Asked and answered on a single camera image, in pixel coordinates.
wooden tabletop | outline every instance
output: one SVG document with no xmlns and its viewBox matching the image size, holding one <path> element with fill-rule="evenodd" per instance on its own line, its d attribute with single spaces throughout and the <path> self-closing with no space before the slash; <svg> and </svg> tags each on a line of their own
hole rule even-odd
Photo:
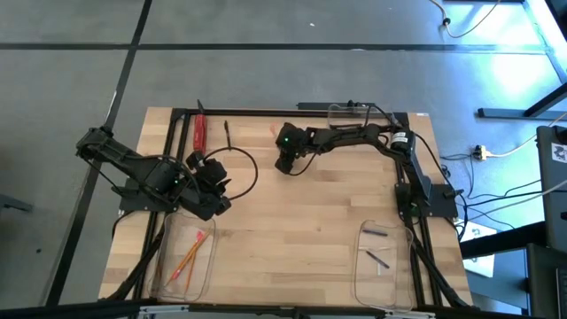
<svg viewBox="0 0 567 319">
<path fill-rule="evenodd" d="M 170 114 L 171 108 L 148 109 L 137 146 L 139 153 L 163 152 Z M 410 128 L 437 153 L 429 116 L 410 113 L 408 118 Z M 207 116 L 208 152 L 227 146 L 225 120 L 229 122 L 232 145 L 251 153 L 260 177 L 249 194 L 234 200 L 230 210 L 214 218 L 218 239 L 214 261 L 207 289 L 197 302 L 362 307 L 354 297 L 352 285 L 360 227 L 366 220 L 387 227 L 402 224 L 393 196 L 393 160 L 369 145 L 357 145 L 316 157 L 303 175 L 283 175 L 274 168 L 278 150 L 273 128 L 277 133 L 286 121 L 299 128 L 324 128 L 327 119 Z M 192 124 L 191 121 L 186 155 L 192 152 Z M 172 155 L 177 150 L 179 131 L 176 130 Z M 431 155 L 420 142 L 416 152 L 423 172 L 433 182 L 443 183 Z M 221 152 L 214 157 L 232 179 L 227 196 L 250 185 L 254 171 L 244 155 Z M 307 159 L 296 160 L 293 171 L 306 163 Z M 136 212 L 119 223 L 100 288 L 101 298 L 114 292 L 139 260 L 147 221 L 148 213 Z M 429 226 L 439 270 L 459 296 L 471 303 L 454 229 L 438 218 L 430 218 Z M 413 299 L 407 255 L 400 257 L 399 278 L 405 277 L 410 286 L 398 285 L 397 289 L 406 293 L 409 288 Z M 421 269 L 425 298 L 432 303 L 427 271 L 423 265 Z M 151 276 L 149 269 L 146 282 Z M 400 292 L 385 293 L 400 296 Z M 398 298 L 402 306 L 408 307 L 409 302 L 410 299 Z"/>
</svg>

